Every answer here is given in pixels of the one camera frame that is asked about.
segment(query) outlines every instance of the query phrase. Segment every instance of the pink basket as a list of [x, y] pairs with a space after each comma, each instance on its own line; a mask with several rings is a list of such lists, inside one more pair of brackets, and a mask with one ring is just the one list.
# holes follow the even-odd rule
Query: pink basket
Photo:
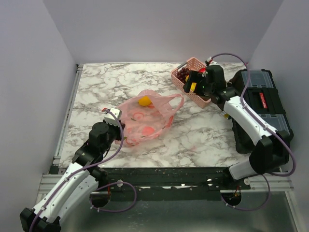
[[170, 75], [172, 77], [172, 83], [178, 89], [180, 89], [184, 94], [186, 94], [191, 100], [193, 100], [201, 108], [204, 108], [205, 106], [207, 106], [210, 103], [211, 100], [210, 99], [204, 100], [200, 96], [198, 96], [194, 93], [185, 93], [184, 90], [183, 90], [184, 83], [181, 82], [176, 76], [177, 76], [178, 71], [181, 68], [188, 68], [189, 70], [198, 71], [198, 70], [205, 68], [205, 67], [206, 67], [206, 65], [204, 63], [202, 63], [198, 59], [192, 57], [192, 58], [188, 59], [185, 63], [181, 64], [176, 69], [171, 71], [171, 73], [170, 73]]

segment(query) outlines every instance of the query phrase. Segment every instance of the white wall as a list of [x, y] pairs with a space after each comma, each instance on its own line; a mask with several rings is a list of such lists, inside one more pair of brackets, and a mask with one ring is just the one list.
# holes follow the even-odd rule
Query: white wall
[[297, 160], [292, 176], [298, 204], [309, 228], [309, 1], [285, 0], [253, 54], [253, 69], [270, 69], [294, 130]]
[[[44, 0], [79, 63], [249, 61], [282, 0]], [[231, 61], [231, 57], [218, 60]]]
[[0, 231], [20, 232], [56, 141], [76, 72], [42, 0], [0, 7]]

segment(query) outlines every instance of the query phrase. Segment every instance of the white marble surface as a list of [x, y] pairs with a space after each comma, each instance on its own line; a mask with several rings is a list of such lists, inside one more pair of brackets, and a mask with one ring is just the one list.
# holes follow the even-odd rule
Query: white marble surface
[[[86, 64], [78, 86], [60, 167], [70, 164], [75, 151], [87, 140], [94, 123], [102, 121], [101, 109], [120, 105], [142, 90], [161, 95], [181, 93], [171, 82], [170, 71], [179, 64], [119, 63]], [[226, 80], [242, 69], [240, 63], [223, 63]], [[177, 100], [171, 101], [176, 106]], [[218, 167], [243, 160], [237, 153], [232, 122], [209, 104], [200, 109], [185, 96], [183, 108], [174, 117], [171, 130], [157, 139], [123, 148], [104, 167]], [[118, 145], [113, 144], [109, 156]]]

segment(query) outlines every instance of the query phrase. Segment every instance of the pink plastic bag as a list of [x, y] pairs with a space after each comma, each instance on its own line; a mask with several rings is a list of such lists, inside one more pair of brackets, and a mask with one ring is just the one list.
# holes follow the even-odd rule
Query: pink plastic bag
[[[152, 104], [140, 106], [138, 101], [148, 96]], [[181, 97], [179, 105], [172, 109], [169, 101]], [[183, 106], [182, 94], [161, 96], [153, 90], [144, 90], [138, 96], [125, 101], [118, 106], [122, 111], [121, 122], [125, 123], [124, 138], [126, 145], [135, 146], [142, 141], [157, 138], [169, 130], [175, 113]]]

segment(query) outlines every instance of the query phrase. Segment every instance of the plastic fruit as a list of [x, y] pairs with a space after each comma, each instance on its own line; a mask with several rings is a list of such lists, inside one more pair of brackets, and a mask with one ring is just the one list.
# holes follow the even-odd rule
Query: plastic fruit
[[144, 96], [141, 99], [139, 99], [139, 104], [141, 106], [148, 106], [151, 104], [151, 100], [147, 96]]

